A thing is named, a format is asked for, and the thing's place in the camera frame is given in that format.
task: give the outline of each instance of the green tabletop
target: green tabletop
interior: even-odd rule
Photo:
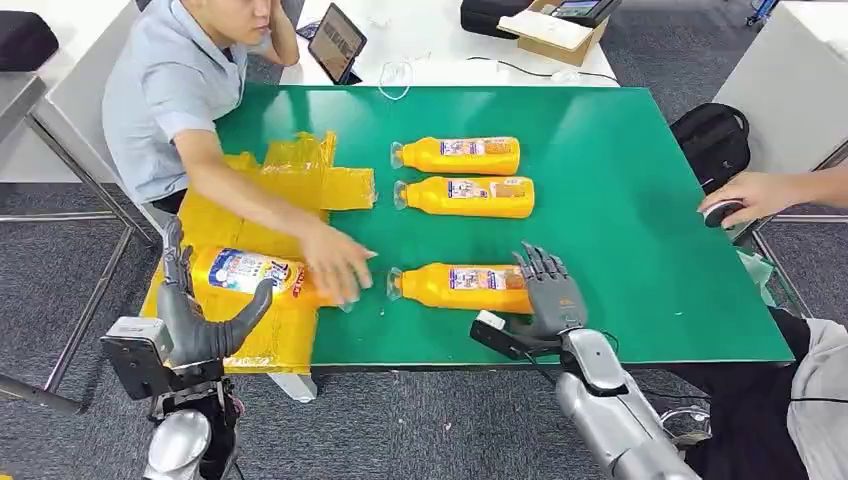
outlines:
[[[792,354],[721,230],[703,226],[703,197],[645,89],[413,87],[392,102],[369,87],[249,85],[218,124],[224,151],[263,158],[298,131],[338,134],[335,164],[375,170],[373,210],[331,223],[379,253],[373,288],[353,312],[322,309],[314,365],[494,365],[471,340],[476,312],[390,302],[385,275],[432,262],[512,263],[527,240],[560,255],[589,326],[616,337],[625,363],[786,361]],[[397,211],[389,145],[421,137],[515,136],[518,174],[536,184],[525,220]]]

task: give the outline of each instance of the humanoid robot hand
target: humanoid robot hand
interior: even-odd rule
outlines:
[[[271,307],[274,282],[265,279],[256,287],[250,303],[229,321],[209,322],[194,299],[189,272],[191,247],[180,249],[182,224],[174,217],[165,229],[163,262],[165,281],[159,286],[157,316],[174,340],[171,364],[223,359],[241,348],[247,335]]]
[[[521,242],[527,261],[515,257],[530,295],[535,318],[531,325],[515,325],[515,333],[529,337],[559,335],[586,325],[587,313],[577,282],[568,274],[562,260],[540,247]]]

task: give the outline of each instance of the device screen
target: device screen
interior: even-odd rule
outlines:
[[[589,12],[591,12],[592,9],[595,8],[595,5],[597,5],[598,2],[599,0],[565,0],[560,4],[559,8],[556,9],[553,16],[559,18],[584,17],[586,15],[589,15]]]
[[[330,8],[315,32],[309,49],[324,65],[333,81],[340,83],[363,41],[364,38],[342,13],[336,8]]]

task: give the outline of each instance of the white cable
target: white cable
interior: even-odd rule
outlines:
[[[388,93],[386,93],[385,90],[383,90],[383,86],[385,84],[385,76],[386,76],[387,68],[389,67],[389,65],[392,65],[392,64],[404,65],[406,68],[409,69],[409,81],[406,83],[406,88],[403,89],[403,93],[401,93],[397,97],[389,95]],[[401,98],[405,97],[407,93],[409,93],[409,87],[412,84],[412,78],[413,78],[412,74],[413,74],[412,64],[407,62],[407,61],[401,60],[399,62],[386,62],[386,63],[383,64],[383,70],[380,72],[380,81],[377,83],[377,90],[379,90],[380,93],[382,93],[384,97],[388,98],[389,100],[391,100],[393,102],[396,102],[396,101],[400,100]]]

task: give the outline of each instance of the black backpack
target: black backpack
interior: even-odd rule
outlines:
[[[32,12],[0,10],[0,72],[33,72],[59,48],[50,27]]]
[[[671,132],[706,194],[748,168],[748,119],[739,110],[705,103],[671,124]]]

